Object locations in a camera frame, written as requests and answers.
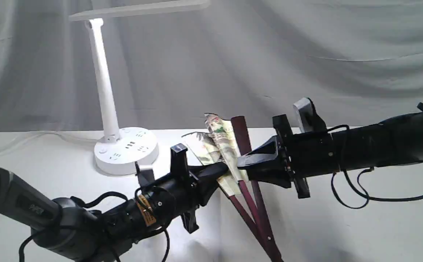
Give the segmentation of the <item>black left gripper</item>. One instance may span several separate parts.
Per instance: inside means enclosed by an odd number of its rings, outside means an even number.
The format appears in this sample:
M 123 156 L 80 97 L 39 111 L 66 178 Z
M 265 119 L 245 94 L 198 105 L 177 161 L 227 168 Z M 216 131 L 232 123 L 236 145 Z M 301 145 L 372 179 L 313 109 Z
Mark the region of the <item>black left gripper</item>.
M 217 162 L 193 166 L 192 174 L 186 153 L 183 144 L 172 146 L 168 174 L 141 186 L 134 198 L 102 215 L 109 236 L 115 240 L 140 241 L 165 232 L 176 217 L 182 219 L 187 232 L 199 229 L 195 210 L 199 204 L 202 207 L 208 204 L 219 187 L 217 179 L 229 168 L 226 163 Z

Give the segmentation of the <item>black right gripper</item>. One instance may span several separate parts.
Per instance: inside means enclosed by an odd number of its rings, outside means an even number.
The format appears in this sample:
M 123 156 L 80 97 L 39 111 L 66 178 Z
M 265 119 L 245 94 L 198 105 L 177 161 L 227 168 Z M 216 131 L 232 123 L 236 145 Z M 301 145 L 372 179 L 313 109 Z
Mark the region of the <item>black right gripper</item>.
M 333 138 L 327 130 L 293 134 L 285 114 L 274 116 L 272 123 L 277 135 L 240 156 L 237 167 L 251 181 L 282 188 L 291 188 L 293 181 L 298 198 L 309 198 L 307 178 L 340 171 Z

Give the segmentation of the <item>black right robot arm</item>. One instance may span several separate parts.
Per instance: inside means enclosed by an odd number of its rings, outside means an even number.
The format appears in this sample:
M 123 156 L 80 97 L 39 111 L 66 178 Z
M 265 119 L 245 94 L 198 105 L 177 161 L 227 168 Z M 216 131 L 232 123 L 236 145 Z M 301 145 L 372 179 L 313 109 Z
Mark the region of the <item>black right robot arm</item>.
M 292 133 L 286 115 L 274 116 L 276 135 L 238 158 L 237 167 L 251 180 L 283 188 L 292 184 L 298 198 L 309 198 L 307 178 L 342 171 L 423 163 L 423 103 L 419 112 L 378 124 L 331 129 L 310 99 L 295 104 L 300 133 Z

